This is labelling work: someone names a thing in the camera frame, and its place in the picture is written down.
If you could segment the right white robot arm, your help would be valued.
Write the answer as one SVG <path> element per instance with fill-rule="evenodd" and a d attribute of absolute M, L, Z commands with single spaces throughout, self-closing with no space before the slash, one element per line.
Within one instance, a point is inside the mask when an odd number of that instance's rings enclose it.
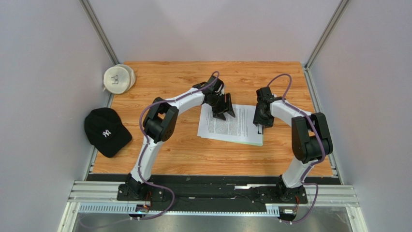
<path fill-rule="evenodd" d="M 271 128 L 278 118 L 291 127 L 294 158 L 281 175 L 281 184 L 292 189 L 303 185 L 314 165 L 333 152 L 333 142 L 325 114 L 310 113 L 272 94 L 270 87 L 256 91 L 257 104 L 253 124 Z"/>

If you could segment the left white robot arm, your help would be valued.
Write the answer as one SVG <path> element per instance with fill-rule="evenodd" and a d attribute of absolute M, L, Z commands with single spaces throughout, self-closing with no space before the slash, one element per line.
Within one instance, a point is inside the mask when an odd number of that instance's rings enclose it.
<path fill-rule="evenodd" d="M 143 110 L 139 117 L 139 127 L 144 135 L 142 149 L 125 181 L 135 194 L 140 194 L 149 185 L 157 154 L 173 135 L 179 115 L 207 104 L 212 108 L 213 118 L 225 121 L 226 115 L 235 117 L 231 95 L 224 92 L 224 82 L 219 76 L 219 71 L 214 71 L 208 81 L 198 83 L 176 97 L 157 97 Z"/>

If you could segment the green clipboard folder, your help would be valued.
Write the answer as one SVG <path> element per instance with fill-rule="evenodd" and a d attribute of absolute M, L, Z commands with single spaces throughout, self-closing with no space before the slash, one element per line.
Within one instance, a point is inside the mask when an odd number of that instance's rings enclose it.
<path fill-rule="evenodd" d="M 248 126 L 247 132 L 240 137 L 241 144 L 262 146 L 264 143 L 263 128 L 261 125 Z"/>

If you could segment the text-filled paper sheet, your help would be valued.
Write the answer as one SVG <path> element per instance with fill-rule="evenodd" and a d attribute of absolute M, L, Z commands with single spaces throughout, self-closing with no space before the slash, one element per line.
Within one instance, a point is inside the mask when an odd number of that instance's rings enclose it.
<path fill-rule="evenodd" d="M 226 120 L 213 118 L 211 106 L 204 104 L 201 108 L 197 136 L 205 139 L 239 143 L 240 137 L 253 124 L 255 106 L 234 104 L 236 117 L 225 113 Z"/>

